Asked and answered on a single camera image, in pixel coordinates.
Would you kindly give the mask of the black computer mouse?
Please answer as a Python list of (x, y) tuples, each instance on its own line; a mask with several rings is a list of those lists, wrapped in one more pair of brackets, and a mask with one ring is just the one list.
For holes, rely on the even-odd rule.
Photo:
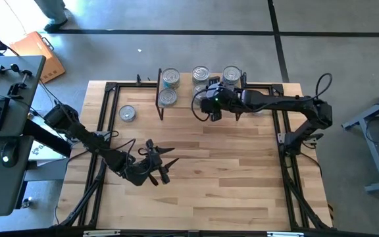
[(18, 141), (9, 140), (1, 149), (1, 162), (4, 167), (11, 168), (17, 164), (18, 161)]

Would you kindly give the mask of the white box with logo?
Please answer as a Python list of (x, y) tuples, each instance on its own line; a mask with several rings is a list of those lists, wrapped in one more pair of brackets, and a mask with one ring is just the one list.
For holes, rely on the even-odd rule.
[(56, 151), (52, 150), (50, 147), (47, 147), (46, 145), (43, 145), (37, 141), (33, 141), (30, 154), (28, 157), (29, 161), (56, 161), (64, 159), (64, 155), (61, 155), (60, 153), (57, 153)]

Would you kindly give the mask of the grey label silver can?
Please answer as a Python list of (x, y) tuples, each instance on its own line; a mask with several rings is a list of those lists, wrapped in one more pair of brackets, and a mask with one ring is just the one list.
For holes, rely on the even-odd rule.
[(172, 88), (165, 88), (159, 92), (159, 103), (164, 107), (174, 106), (177, 100), (177, 93)]
[(161, 73), (163, 85), (166, 88), (176, 89), (180, 86), (180, 73), (175, 68), (167, 68)]
[(118, 114), (123, 122), (132, 122), (136, 118), (136, 110), (131, 105), (122, 106)]

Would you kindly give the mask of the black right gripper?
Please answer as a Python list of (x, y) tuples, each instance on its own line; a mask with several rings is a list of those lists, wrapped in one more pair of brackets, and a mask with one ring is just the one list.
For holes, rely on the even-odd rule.
[(239, 121), (241, 113), (238, 111), (240, 97), (234, 90), (226, 88), (220, 81), (219, 76), (214, 76), (208, 80), (206, 92), (201, 100), (201, 112), (208, 114), (210, 121), (218, 121), (222, 118), (222, 111), (235, 114), (236, 121)]

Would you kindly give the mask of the black desk support beam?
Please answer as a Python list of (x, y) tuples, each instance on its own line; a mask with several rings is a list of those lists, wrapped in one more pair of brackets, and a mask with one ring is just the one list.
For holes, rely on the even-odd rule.
[(33, 136), (39, 143), (46, 145), (65, 157), (70, 157), (71, 147), (68, 142), (59, 136), (53, 135), (29, 119), (25, 122), (22, 134), (25, 136)]

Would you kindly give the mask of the silver aluminium bracket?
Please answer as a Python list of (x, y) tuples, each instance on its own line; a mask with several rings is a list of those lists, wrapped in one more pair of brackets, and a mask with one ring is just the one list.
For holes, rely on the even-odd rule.
[(274, 232), (269, 231), (266, 233), (267, 237), (305, 237), (302, 232)]
[(87, 230), (82, 237), (110, 237), (120, 236), (120, 230)]

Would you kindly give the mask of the teal yellowfin tuna can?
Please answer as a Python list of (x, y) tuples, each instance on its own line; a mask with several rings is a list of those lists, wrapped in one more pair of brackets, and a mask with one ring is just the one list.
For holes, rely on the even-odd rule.
[(205, 84), (198, 84), (193, 88), (193, 96), (195, 101), (201, 101), (205, 99), (206, 96), (206, 85)]
[(196, 66), (192, 72), (192, 82), (194, 85), (206, 84), (210, 78), (210, 70), (205, 66)]

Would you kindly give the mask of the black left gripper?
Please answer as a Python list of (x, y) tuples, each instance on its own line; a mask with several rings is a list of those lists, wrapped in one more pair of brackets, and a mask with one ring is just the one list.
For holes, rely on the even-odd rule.
[(179, 158), (176, 158), (164, 165), (161, 155), (173, 151), (174, 148), (160, 148), (159, 146), (154, 145), (152, 139), (149, 139), (146, 141), (145, 148), (143, 148), (143, 150), (145, 153), (139, 154), (144, 155), (145, 158), (136, 163), (126, 165), (123, 171), (123, 178), (135, 186), (141, 186), (147, 179), (149, 179), (153, 185), (158, 186), (158, 181), (151, 174), (154, 171), (158, 171), (161, 176), (161, 182), (163, 184), (168, 184), (170, 182), (168, 172), (172, 165), (179, 160)]

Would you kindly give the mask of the wooden shelf with black legs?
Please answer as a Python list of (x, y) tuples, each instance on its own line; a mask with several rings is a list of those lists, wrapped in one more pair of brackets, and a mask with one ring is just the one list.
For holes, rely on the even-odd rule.
[[(174, 106), (164, 107), (159, 103), (159, 92), (166, 87), (163, 85), (161, 79), (161, 73), (163, 70), (159, 69), (159, 75), (157, 79), (157, 94), (156, 94), (156, 105), (159, 108), (159, 115), (163, 118), (163, 109), (173, 108), (173, 109), (191, 109), (191, 101), (193, 99), (193, 88), (196, 86), (192, 82), (191, 72), (180, 72), (180, 86), (174, 89), (177, 93), (178, 100)], [(212, 73), (210, 72), (210, 78), (214, 76), (219, 76), (222, 80), (222, 73)]]

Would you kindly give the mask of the orange carrying case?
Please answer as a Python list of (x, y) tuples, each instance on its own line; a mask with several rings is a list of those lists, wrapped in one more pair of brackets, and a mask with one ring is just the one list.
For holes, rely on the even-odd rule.
[(61, 75), (66, 70), (54, 53), (54, 47), (37, 32), (26, 34), (18, 41), (12, 42), (9, 45), (21, 56), (42, 55), (45, 57), (45, 63), (41, 73), (41, 80), (47, 83)]

